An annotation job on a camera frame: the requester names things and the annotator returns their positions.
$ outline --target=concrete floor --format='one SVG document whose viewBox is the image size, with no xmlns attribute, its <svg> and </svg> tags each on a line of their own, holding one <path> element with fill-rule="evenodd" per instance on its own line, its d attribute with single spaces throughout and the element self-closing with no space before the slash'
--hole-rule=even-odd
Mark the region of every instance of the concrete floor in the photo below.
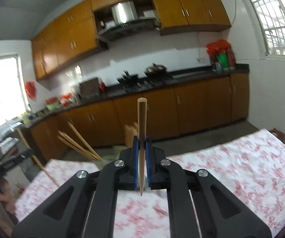
<svg viewBox="0 0 285 238">
<path fill-rule="evenodd" d="M 166 156 L 173 156 L 230 142 L 257 130 L 258 129 L 249 122 L 240 121 L 225 127 L 198 132 L 196 134 L 176 139 L 153 142 L 153 146 L 163 149 Z M 114 148 L 102 148 L 95 150 L 102 157 L 114 155 Z M 86 157 L 73 150 L 68 151 L 62 159 L 70 161 L 88 161 Z"/>
</svg>

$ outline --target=white wall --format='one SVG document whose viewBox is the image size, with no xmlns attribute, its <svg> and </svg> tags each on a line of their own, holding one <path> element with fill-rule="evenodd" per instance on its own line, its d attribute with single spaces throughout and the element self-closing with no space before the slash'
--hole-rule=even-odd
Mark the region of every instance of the white wall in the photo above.
<svg viewBox="0 0 285 238">
<path fill-rule="evenodd" d="M 235 0 L 222 0 L 232 21 Z M 248 121 L 258 128 L 285 133 L 285 61 L 266 59 L 261 31 L 246 0 L 237 0 L 237 16 L 223 32 L 233 47 L 237 62 L 250 65 L 250 109 Z"/>
<path fill-rule="evenodd" d="M 67 72 L 79 65 L 83 80 L 100 77 L 106 85 L 118 83 L 123 70 L 145 77 L 144 70 L 153 62 L 163 64 L 168 71 L 210 65 L 206 44 L 221 39 L 221 33 L 183 33 L 160 36 L 157 30 L 142 32 L 111 43 L 110 49 L 90 56 L 51 78 L 53 92 L 69 92 L 73 79 Z"/>
<path fill-rule="evenodd" d="M 37 101 L 28 98 L 32 110 L 40 110 L 44 106 L 44 99 L 51 96 L 51 92 L 36 82 L 31 54 L 30 40 L 1 40 L 0 56 L 18 55 L 22 67 L 24 82 L 34 81 L 37 89 Z M 6 126 L 0 127 L 0 134 Z"/>
</svg>

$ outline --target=lower cabinet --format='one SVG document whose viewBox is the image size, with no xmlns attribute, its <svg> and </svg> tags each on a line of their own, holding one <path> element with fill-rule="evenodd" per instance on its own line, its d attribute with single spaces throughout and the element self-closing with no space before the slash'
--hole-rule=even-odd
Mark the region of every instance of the lower cabinet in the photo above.
<svg viewBox="0 0 285 238">
<path fill-rule="evenodd" d="M 148 101 L 147 135 L 153 140 L 179 136 L 177 107 L 172 87 L 142 94 Z"/>
<path fill-rule="evenodd" d="M 58 130 L 59 127 L 55 116 L 42 121 L 31 130 L 37 147 L 47 161 L 60 159 L 68 148 L 56 137 Z"/>
</svg>

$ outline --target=chopstick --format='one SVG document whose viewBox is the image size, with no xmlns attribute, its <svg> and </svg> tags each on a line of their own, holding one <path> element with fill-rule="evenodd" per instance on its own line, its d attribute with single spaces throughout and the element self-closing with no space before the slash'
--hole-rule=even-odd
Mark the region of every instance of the chopstick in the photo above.
<svg viewBox="0 0 285 238">
<path fill-rule="evenodd" d="M 87 151 L 86 149 L 84 149 L 82 146 L 80 146 L 76 141 L 74 141 L 71 137 L 69 137 L 69 135 L 67 135 L 64 132 L 58 131 L 58 133 L 64 137 L 67 141 L 69 141 L 71 144 L 73 144 L 75 147 L 77 147 L 79 150 L 81 150 L 83 153 L 85 154 L 89 154 L 94 160 L 99 160 L 99 161 L 103 161 L 102 159 L 98 158 L 97 156 L 95 156 L 94 154 L 92 154 L 91 152 Z"/>
<path fill-rule="evenodd" d="M 26 146 L 26 148 L 30 149 L 30 146 L 27 142 L 27 140 L 25 139 L 23 133 L 21 132 L 21 130 L 19 128 L 17 128 L 17 132 L 21 138 L 21 141 L 23 142 L 23 144 Z M 57 186 L 60 187 L 60 185 L 55 181 L 55 179 L 53 177 L 50 176 L 50 174 L 45 170 L 45 168 L 43 167 L 42 163 L 39 161 L 39 159 L 35 156 L 32 155 L 31 156 L 33 158 L 33 160 L 37 163 L 37 165 L 39 166 L 39 168 L 45 172 L 45 174 L 50 178 L 51 181 L 53 181 L 53 183 Z"/>
<path fill-rule="evenodd" d="M 68 122 L 68 125 L 70 126 L 70 128 L 73 130 L 73 132 L 78 136 L 78 138 L 84 143 L 84 145 L 88 148 L 88 150 L 97 156 L 97 158 L 100 161 L 103 161 L 103 159 L 99 156 L 99 154 L 96 153 L 96 151 L 94 149 L 92 149 L 92 147 L 86 142 L 86 140 L 81 136 L 81 134 L 79 134 L 79 132 L 76 130 L 76 128 L 73 126 L 72 123 Z"/>
</svg>

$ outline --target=floral tablecloth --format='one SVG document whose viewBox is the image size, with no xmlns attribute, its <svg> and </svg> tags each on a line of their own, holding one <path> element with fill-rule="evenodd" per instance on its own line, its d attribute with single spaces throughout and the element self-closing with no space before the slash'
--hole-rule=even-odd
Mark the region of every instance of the floral tablecloth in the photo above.
<svg viewBox="0 0 285 238">
<path fill-rule="evenodd" d="M 190 171 L 207 169 L 269 226 L 273 237 L 285 225 L 285 145 L 267 130 L 170 159 Z M 90 162 L 62 160 L 50 160 L 45 168 L 60 185 L 79 170 L 98 170 Z M 40 172 L 16 202 L 19 221 L 55 190 Z M 136 191 L 119 191 L 113 236 L 170 237 L 165 190 L 147 189 L 142 197 Z"/>
</svg>

